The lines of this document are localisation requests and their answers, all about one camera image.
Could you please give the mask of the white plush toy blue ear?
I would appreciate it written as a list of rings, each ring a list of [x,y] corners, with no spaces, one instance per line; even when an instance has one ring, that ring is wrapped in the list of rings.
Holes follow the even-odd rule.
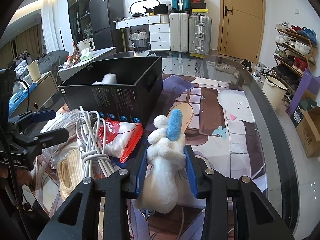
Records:
[[[183,115],[173,109],[169,117],[159,115],[156,127],[148,136],[147,164],[152,166],[146,175],[143,191],[134,201],[135,208],[169,213],[177,204],[176,173],[185,168],[185,135],[182,132]]]

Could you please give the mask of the red white snack packet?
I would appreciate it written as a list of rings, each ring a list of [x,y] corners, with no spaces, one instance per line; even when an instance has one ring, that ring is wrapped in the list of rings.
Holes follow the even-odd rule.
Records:
[[[142,123],[105,120],[98,130],[98,137],[105,146],[105,154],[127,161],[143,135]]]

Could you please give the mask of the black cardboard box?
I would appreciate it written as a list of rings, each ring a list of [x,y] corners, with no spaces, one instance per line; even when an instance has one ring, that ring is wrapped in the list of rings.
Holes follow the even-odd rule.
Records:
[[[161,57],[94,61],[59,89],[69,109],[82,107],[107,118],[146,126],[162,92]]]

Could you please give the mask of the beige cup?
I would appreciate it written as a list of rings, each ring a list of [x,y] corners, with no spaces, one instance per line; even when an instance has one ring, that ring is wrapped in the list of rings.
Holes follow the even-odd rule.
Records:
[[[33,61],[31,64],[27,65],[27,70],[33,82],[36,82],[41,78],[41,73],[37,64],[37,61]]]

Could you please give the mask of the grey coffee table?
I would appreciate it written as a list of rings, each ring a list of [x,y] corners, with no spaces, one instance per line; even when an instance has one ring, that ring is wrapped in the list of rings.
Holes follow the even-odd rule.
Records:
[[[110,47],[110,48],[104,48],[104,49],[99,49],[93,51],[93,57],[89,60],[86,60],[84,62],[78,62],[74,66],[68,69],[60,69],[58,71],[58,75],[61,79],[62,82],[66,81],[68,78],[70,78],[72,75],[77,73],[78,71],[82,70],[82,68],[87,67],[90,65],[93,61],[102,59],[105,56],[109,56],[112,54],[116,53],[116,48],[115,47]]]

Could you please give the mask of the dark grey blanket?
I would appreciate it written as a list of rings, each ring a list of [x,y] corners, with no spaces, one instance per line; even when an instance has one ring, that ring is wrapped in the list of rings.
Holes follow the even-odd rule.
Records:
[[[69,52],[65,50],[55,50],[38,59],[37,65],[40,74],[52,72],[56,76],[59,66],[66,62],[68,56]]]

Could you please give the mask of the white electric kettle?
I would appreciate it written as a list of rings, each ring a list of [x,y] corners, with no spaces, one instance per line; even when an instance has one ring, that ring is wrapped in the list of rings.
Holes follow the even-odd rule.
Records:
[[[76,46],[80,51],[83,51],[84,49],[89,49],[90,52],[93,52],[95,50],[93,38],[87,38],[85,40],[82,40],[78,42]]]

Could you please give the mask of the white bucket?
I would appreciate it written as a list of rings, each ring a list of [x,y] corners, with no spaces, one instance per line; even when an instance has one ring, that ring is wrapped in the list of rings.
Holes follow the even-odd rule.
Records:
[[[274,110],[277,110],[287,91],[288,88],[279,78],[274,75],[265,76],[263,92]]]

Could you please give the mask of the woven basket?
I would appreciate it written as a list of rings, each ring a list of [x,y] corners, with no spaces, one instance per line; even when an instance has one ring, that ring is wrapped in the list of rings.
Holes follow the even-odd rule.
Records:
[[[147,50],[150,44],[150,35],[145,29],[139,29],[130,34],[132,46],[135,50]]]

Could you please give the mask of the silver suitcase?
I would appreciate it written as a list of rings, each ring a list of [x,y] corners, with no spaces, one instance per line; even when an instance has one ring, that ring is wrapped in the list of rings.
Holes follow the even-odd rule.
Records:
[[[212,19],[208,16],[192,15],[189,17],[189,51],[197,54],[208,54]]]

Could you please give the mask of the white dressing table with drawers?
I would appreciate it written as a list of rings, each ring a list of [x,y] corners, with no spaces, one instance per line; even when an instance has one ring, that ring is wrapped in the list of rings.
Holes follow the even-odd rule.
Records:
[[[157,14],[140,17],[128,17],[115,21],[116,29],[121,30],[125,48],[124,29],[129,29],[130,34],[139,29],[145,29],[150,35],[149,49],[170,50],[170,25],[168,14]]]

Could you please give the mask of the white suitcase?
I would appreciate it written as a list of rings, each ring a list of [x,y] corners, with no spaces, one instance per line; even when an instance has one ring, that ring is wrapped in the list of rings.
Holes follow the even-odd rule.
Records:
[[[172,13],[169,15],[171,51],[188,52],[189,15]]]

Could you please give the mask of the oval mirror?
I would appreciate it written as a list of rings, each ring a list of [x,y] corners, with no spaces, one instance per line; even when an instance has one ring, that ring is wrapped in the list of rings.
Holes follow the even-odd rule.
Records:
[[[159,0],[140,0],[135,1],[129,6],[129,14],[148,15],[153,11],[153,8],[161,4]]]

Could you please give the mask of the stack of shoe boxes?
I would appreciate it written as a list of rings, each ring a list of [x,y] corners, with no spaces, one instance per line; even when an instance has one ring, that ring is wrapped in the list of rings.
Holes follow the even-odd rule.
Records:
[[[191,14],[209,16],[205,0],[190,0]]]

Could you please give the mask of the wooden door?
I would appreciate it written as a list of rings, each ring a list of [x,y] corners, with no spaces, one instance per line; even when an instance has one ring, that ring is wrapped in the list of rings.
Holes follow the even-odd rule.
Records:
[[[218,52],[259,61],[265,24],[265,0],[220,0]]]

